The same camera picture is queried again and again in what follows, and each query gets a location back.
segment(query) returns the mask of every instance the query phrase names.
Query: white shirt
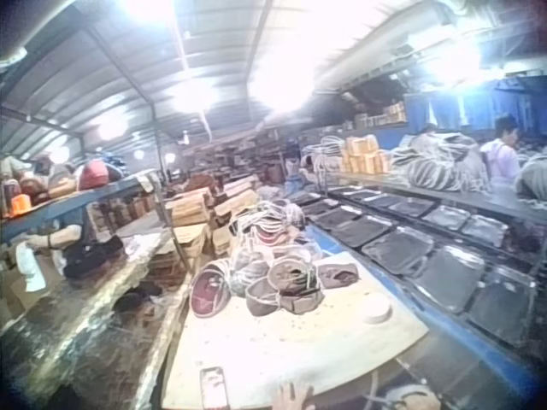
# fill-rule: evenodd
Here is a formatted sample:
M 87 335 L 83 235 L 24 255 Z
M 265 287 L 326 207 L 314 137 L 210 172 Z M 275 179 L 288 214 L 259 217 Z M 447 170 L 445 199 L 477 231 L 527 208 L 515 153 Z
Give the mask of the white shirt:
M 485 143 L 480 152 L 486 155 L 492 180 L 512 183 L 521 170 L 516 151 L 501 139 Z

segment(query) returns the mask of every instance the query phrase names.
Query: blue curtain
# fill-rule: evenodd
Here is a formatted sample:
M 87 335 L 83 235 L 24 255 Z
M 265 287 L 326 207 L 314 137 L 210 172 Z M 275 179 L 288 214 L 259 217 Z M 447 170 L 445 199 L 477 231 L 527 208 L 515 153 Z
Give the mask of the blue curtain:
M 426 94 L 405 96 L 404 105 L 410 131 L 417 133 L 423 130 L 429 117 L 429 102 Z
M 466 94 L 463 96 L 463 106 L 472 129 L 491 130 L 494 127 L 490 93 L 482 91 Z
M 460 127 L 460 107 L 456 95 L 433 93 L 429 102 L 437 118 L 439 129 L 455 130 Z
M 463 107 L 474 130 L 491 130 L 496 118 L 512 114 L 523 130 L 533 130 L 534 119 L 540 130 L 547 130 L 547 92 L 536 96 L 523 92 L 497 91 L 492 82 L 463 91 Z M 419 132 L 428 122 L 429 104 L 440 129 L 458 129 L 461 123 L 458 95 L 454 91 L 428 92 L 405 97 L 409 128 Z

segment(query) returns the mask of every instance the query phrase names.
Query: table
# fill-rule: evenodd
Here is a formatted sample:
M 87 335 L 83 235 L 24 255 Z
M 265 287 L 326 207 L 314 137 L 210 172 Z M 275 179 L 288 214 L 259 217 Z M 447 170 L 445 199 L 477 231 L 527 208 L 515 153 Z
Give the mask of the table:
M 318 263 L 354 261 L 345 252 Z M 320 394 L 371 372 L 424 337 L 426 326 L 356 264 L 357 284 L 326 290 L 322 304 L 303 316 L 278 311 L 254 318 L 238 298 L 213 318 L 190 314 L 162 407 L 202 408 L 199 374 L 211 366 L 224 370 L 232 408 L 270 406 L 274 391 L 289 380 L 313 385 Z M 365 324 L 360 311 L 362 297 L 371 290 L 391 302 L 391 317 L 379 325 Z

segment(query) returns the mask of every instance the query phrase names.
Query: hand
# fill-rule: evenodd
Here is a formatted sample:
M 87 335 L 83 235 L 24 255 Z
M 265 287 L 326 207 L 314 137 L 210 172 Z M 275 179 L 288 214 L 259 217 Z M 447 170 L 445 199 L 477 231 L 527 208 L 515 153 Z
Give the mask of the hand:
M 314 393 L 312 387 L 307 389 L 287 383 L 279 387 L 273 398 L 272 410 L 315 410 L 315 405 L 306 403 Z

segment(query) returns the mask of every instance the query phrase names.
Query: plastic tray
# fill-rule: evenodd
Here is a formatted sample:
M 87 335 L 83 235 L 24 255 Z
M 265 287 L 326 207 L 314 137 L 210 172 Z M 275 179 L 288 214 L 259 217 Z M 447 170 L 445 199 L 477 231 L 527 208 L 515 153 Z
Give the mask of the plastic tray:
M 522 346 L 530 325 L 536 283 L 506 266 L 486 275 L 468 318 L 483 330 L 512 346 Z
M 470 216 L 471 214 L 468 211 L 441 205 L 424 216 L 423 220 L 450 229 L 451 231 L 457 231 L 465 224 Z
M 295 195 L 289 196 L 289 199 L 291 202 L 296 203 L 296 205 L 302 206 L 319 201 L 321 199 L 321 195 L 314 192 L 298 192 Z
M 395 205 L 391 205 L 389 209 L 399 214 L 418 218 L 427 212 L 434 204 L 434 201 L 428 201 L 427 199 L 406 198 L 405 201 L 400 201 Z
M 345 222 L 332 231 L 332 234 L 350 246 L 357 248 L 368 243 L 393 227 L 390 220 L 372 215 L 365 215 L 359 220 Z
M 395 205 L 396 203 L 400 201 L 404 201 L 406 198 L 404 196 L 400 195 L 394 195 L 394 194 L 380 194 L 377 196 L 372 196 L 370 198 L 364 199 L 363 202 L 365 202 L 367 205 L 375 208 L 387 208 L 392 205 Z
M 502 246 L 503 237 L 508 227 L 499 220 L 474 215 L 469 219 L 462 232 L 470 237 L 476 237 L 496 247 Z
M 320 228 L 330 231 L 344 222 L 359 218 L 361 214 L 362 212 L 360 210 L 344 205 L 327 212 L 326 214 L 314 217 L 313 220 Z
M 315 216 L 324 214 L 325 212 L 328 212 L 337 206 L 338 201 L 335 201 L 333 199 L 323 199 L 322 201 L 318 201 L 316 203 L 312 203 L 311 205 L 303 207 L 302 211 L 306 216 Z
M 379 190 L 357 190 L 355 192 L 346 192 L 344 193 L 344 196 L 347 196 L 348 199 L 353 201 L 361 201 L 380 194 L 381 192 Z
M 423 266 L 415 285 L 439 306 L 460 313 L 477 289 L 484 271 L 485 261 L 479 256 L 445 246 Z
M 398 227 L 361 248 L 361 252 L 377 261 L 388 272 L 398 275 L 410 273 L 410 268 L 432 251 L 433 239 L 407 226 Z

